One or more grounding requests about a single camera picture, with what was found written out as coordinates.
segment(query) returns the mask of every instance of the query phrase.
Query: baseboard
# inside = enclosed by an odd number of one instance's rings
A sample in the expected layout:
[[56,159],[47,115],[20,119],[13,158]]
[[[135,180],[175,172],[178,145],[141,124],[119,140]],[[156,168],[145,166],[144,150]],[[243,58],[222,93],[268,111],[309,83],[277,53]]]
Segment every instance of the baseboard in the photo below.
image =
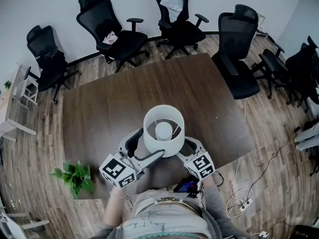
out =
[[[203,33],[204,33],[205,35],[208,35],[208,34],[218,34],[219,32],[218,32],[218,31],[204,31]],[[161,39],[163,39],[162,36],[155,36],[155,37],[148,38],[148,42],[158,41],[158,40],[161,40]],[[97,56],[99,56],[99,55],[100,55],[100,53],[99,53],[99,52],[96,52],[96,53],[93,53],[93,54],[91,54],[91,55],[87,55],[87,56],[85,56],[85,57],[83,57],[83,58],[79,58],[79,59],[77,59],[77,60],[74,60],[73,62],[70,62],[70,63],[68,64],[68,67],[75,66],[76,64],[79,64],[79,63],[81,63],[81,62],[83,62],[83,61],[85,61],[85,60],[91,59],[91,58],[95,58],[95,57],[97,57]]]
[[91,55],[87,55],[87,56],[85,56],[85,57],[83,57],[83,58],[79,58],[79,59],[77,59],[77,60],[74,60],[73,62],[70,62],[70,63],[68,64],[68,67],[75,66],[76,64],[79,64],[79,63],[81,63],[81,62],[83,62],[83,61],[85,61],[85,60],[88,60],[88,59],[91,59],[91,58],[95,58],[95,57],[97,57],[98,55],[100,55],[100,52],[95,52],[95,53],[93,53],[93,54],[91,54]]

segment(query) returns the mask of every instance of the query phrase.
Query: wooden floor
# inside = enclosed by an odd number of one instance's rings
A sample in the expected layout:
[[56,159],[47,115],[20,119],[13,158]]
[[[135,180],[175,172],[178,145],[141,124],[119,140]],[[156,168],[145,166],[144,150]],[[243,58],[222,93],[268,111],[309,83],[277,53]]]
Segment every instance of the wooden floor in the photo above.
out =
[[[246,59],[248,65],[259,62],[259,53],[264,48],[275,50],[271,42],[257,37]],[[145,48],[151,52],[150,58],[141,55],[135,59],[137,64],[163,60],[170,47],[156,48],[155,42]],[[187,48],[192,54],[207,52],[213,55],[218,50],[218,35],[207,36],[199,43],[198,50]],[[132,66],[125,64],[124,70]],[[116,63],[108,65],[103,56],[82,62],[72,68],[80,70],[81,77],[75,76],[69,85],[76,87],[98,78],[112,74]],[[284,90],[274,91],[273,98],[267,98],[266,84],[259,81],[259,94],[246,99],[246,123],[255,143],[255,150],[242,158],[233,190],[250,187],[261,175],[269,159],[283,145],[294,128],[308,120],[303,108],[287,106],[287,94]],[[38,106],[29,111],[14,104],[11,119],[37,131],[33,136],[22,131],[14,131],[17,143],[4,140],[3,165],[1,168],[0,191],[8,212],[30,212],[33,218],[49,219],[50,224],[42,238],[86,239],[102,227],[101,216],[106,200],[73,200],[62,181],[49,176],[55,167],[61,167],[64,161],[62,141],[62,87],[58,100],[51,101],[53,90],[40,93]],[[237,101],[244,119],[244,100]],[[265,176],[253,187],[253,203],[240,217],[232,222],[248,231],[257,233],[267,231],[274,223],[286,221],[289,224],[312,225],[319,214],[319,174],[310,177],[313,163],[309,154],[298,152],[294,148],[293,137],[279,156],[272,161]],[[225,177],[225,183],[219,188],[224,203],[230,197],[230,181],[234,177],[234,161],[218,171]],[[11,185],[14,194],[5,183]],[[11,205],[15,201],[15,210]],[[293,228],[277,224],[268,238],[288,238]]]

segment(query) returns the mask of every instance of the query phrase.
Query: white cable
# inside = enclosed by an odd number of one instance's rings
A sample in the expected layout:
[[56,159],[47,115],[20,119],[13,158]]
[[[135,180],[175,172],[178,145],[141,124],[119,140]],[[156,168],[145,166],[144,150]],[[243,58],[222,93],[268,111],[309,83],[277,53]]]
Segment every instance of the white cable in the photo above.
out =
[[[237,166],[236,166],[235,176],[234,176],[234,178],[232,179],[232,181],[231,181],[231,183],[230,183],[230,194],[231,194],[231,197],[228,199],[228,201],[227,201],[227,203],[226,203],[226,215],[227,215],[227,217],[229,217],[229,218],[239,217],[239,216],[243,215],[244,212],[246,211],[246,209],[244,209],[244,211],[243,211],[242,213],[240,213],[240,214],[238,214],[238,215],[236,215],[236,216],[229,216],[229,214],[230,214],[231,211],[233,210],[234,205],[235,205],[235,203],[236,203],[237,201],[239,201],[241,205],[246,205],[246,202],[245,202],[244,199],[239,199],[239,198],[236,198],[236,197],[235,197],[236,194],[237,194],[239,191],[241,191],[241,190],[246,190],[245,195],[247,194],[247,192],[251,192],[251,193],[252,193],[252,197],[251,197],[251,198],[254,197],[254,192],[253,192],[251,189],[241,188],[241,189],[237,190],[234,194],[233,194],[233,192],[232,192],[232,185],[233,185],[233,182],[234,182],[234,180],[235,180],[235,178],[236,178],[236,176],[237,176],[238,166],[239,166],[240,160],[241,160],[241,157],[239,158],[238,163],[237,163]],[[235,199],[235,201],[233,202],[232,206],[230,207],[230,209],[229,209],[229,211],[228,211],[228,203],[229,203],[229,201],[230,201],[231,199]]]
[[246,120],[246,98],[245,98],[245,104],[244,104],[244,121]]

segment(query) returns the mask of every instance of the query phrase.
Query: white wall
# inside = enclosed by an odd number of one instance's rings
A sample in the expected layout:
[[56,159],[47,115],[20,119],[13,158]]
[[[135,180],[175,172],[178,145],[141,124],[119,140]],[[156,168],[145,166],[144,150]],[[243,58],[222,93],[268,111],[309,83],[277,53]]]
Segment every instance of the white wall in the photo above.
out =
[[[71,62],[96,52],[93,37],[76,21],[78,0],[0,0],[0,89],[15,63],[38,68],[26,47],[26,35],[36,25],[52,25],[61,43],[67,61]],[[190,21],[196,22],[195,13],[210,20],[202,23],[204,31],[218,30],[218,16],[233,12],[235,4],[243,3],[266,16],[264,26],[274,39],[286,27],[299,0],[190,0]],[[131,25],[127,18],[140,17],[145,21],[137,30],[149,37],[160,35],[160,11],[155,0],[112,0],[114,11],[126,29]]]
[[300,0],[286,29],[278,39],[289,58],[300,51],[302,43],[311,36],[319,45],[319,0]]

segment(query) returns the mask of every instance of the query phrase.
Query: gray shirt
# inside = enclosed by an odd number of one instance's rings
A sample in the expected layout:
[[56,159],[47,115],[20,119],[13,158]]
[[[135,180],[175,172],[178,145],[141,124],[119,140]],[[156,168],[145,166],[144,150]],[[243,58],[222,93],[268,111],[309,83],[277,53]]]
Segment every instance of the gray shirt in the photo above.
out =
[[[251,239],[251,236],[236,228],[226,216],[217,187],[204,189],[206,209],[202,209],[202,217],[208,224],[212,239],[222,239],[234,236],[238,239]],[[112,228],[105,225],[96,236],[91,239],[121,239],[121,226]]]

